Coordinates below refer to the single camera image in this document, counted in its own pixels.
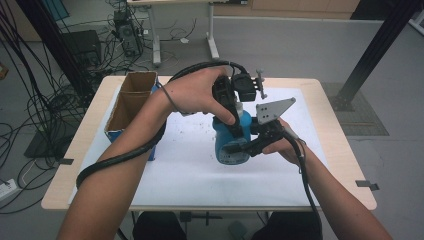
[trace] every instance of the person's leg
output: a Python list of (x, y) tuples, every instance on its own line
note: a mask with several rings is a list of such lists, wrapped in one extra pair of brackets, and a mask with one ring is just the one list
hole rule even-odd
[(134, 240), (186, 240), (173, 212), (143, 212), (133, 229)]
[(274, 239), (319, 239), (315, 215), (312, 212), (274, 212), (252, 240)]

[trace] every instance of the power strip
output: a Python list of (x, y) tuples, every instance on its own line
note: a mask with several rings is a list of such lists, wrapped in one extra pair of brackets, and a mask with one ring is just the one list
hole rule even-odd
[(19, 188), (16, 186), (15, 180), (10, 179), (7, 182), (9, 183), (9, 185), (6, 185), (5, 183), (0, 185), (0, 201), (3, 201), (15, 192), (19, 191)]

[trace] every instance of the person's right hand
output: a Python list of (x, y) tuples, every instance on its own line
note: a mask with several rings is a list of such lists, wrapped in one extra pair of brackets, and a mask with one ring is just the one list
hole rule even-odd
[[(279, 118), (278, 120), (280, 121), (281, 126), (283, 126), (283, 128), (290, 128), (290, 125), (286, 121), (281, 118)], [(275, 152), (280, 153), (280, 155), (283, 156), (290, 163), (299, 166), (299, 160), (297, 159), (296, 153), (293, 150), (292, 145), (286, 139), (283, 138), (277, 142), (271, 143), (262, 150), (263, 154), (271, 154)]]

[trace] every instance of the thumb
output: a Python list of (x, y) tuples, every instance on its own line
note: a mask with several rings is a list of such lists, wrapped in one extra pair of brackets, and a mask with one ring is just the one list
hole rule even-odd
[(227, 125), (233, 125), (236, 122), (236, 118), (233, 114), (218, 102), (210, 104), (210, 113), (215, 115), (219, 120)]

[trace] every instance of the black metal bar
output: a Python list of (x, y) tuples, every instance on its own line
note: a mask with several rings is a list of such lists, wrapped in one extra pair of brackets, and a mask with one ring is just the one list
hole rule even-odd
[(59, 27), (44, 6), (43, 1), (16, 0), (16, 2), (46, 44), (84, 105), (88, 106), (94, 97), (94, 90), (65, 45)]
[(421, 0), (400, 0), (393, 7), (337, 96), (330, 97), (334, 110), (351, 110), (350, 103), (411, 19)]

